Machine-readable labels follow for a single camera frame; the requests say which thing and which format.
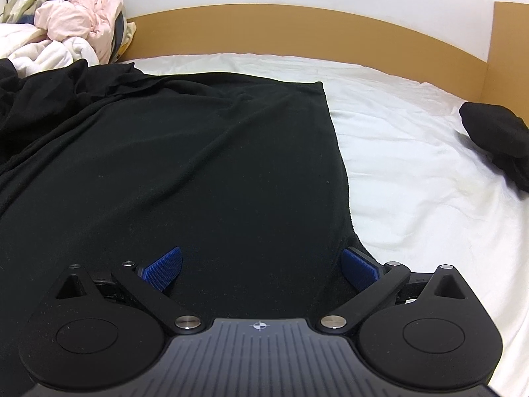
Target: brown wooden panel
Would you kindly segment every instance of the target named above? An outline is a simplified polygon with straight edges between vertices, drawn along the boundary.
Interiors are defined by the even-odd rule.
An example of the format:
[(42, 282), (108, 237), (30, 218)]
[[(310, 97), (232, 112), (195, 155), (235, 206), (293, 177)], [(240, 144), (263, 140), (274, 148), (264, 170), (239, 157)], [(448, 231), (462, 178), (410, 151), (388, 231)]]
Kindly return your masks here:
[(497, 1), (481, 101), (508, 107), (529, 125), (529, 5)]
[(294, 55), (369, 66), (468, 100), (487, 63), (417, 31), (365, 16), (284, 5), (192, 7), (139, 16), (122, 60), (220, 52)]

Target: white bedding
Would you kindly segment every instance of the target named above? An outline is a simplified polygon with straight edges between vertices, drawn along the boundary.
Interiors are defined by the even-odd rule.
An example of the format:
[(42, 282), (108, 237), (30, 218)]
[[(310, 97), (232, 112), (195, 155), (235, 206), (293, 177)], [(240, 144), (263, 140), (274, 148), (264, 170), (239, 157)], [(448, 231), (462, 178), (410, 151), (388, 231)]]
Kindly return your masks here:
[(529, 395), (529, 195), (470, 141), (463, 100), (371, 68), (295, 57), (187, 55), (136, 67), (322, 81), (360, 240), (379, 262), (415, 272), (455, 265), (502, 334), (490, 386), (504, 397)]

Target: metal pin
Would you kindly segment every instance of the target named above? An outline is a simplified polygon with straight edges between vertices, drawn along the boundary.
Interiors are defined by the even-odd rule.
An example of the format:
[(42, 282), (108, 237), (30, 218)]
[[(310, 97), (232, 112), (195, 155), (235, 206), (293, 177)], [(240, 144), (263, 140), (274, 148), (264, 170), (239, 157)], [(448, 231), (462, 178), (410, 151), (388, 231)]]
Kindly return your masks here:
[(342, 328), (347, 324), (347, 320), (339, 315), (327, 315), (321, 318), (319, 322), (321, 322), (322, 326), (332, 328), (333, 330)]
[(193, 315), (184, 315), (176, 318), (175, 321), (175, 325), (184, 330), (192, 330), (193, 328), (197, 328), (200, 324), (202, 324), (200, 318), (194, 317)]

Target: black clothing item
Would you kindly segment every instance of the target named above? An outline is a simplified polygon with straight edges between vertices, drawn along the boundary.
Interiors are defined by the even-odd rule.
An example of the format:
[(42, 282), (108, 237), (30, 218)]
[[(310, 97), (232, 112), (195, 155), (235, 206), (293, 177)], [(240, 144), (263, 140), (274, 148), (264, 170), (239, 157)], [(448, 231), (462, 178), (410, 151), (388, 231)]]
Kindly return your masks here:
[(509, 109), (464, 103), (459, 109), (470, 139), (493, 155), (493, 164), (529, 193), (529, 128)]
[(0, 241), (6, 394), (17, 332), (68, 264), (179, 246), (169, 295), (205, 320), (317, 318), (355, 294), (342, 249), (365, 252), (321, 83), (84, 60), (26, 79), (0, 63)]

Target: triangular hole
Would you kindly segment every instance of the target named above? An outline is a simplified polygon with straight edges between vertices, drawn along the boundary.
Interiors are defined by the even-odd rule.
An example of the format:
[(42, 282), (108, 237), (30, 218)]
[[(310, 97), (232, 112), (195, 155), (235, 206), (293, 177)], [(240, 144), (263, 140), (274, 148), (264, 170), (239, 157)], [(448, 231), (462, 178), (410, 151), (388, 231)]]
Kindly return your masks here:
[(64, 281), (62, 288), (55, 298), (62, 300), (64, 298), (81, 297), (85, 294), (86, 292), (79, 278), (76, 275), (71, 275)]
[(452, 275), (443, 276), (434, 294), (439, 297), (458, 298), (461, 300), (466, 298)]

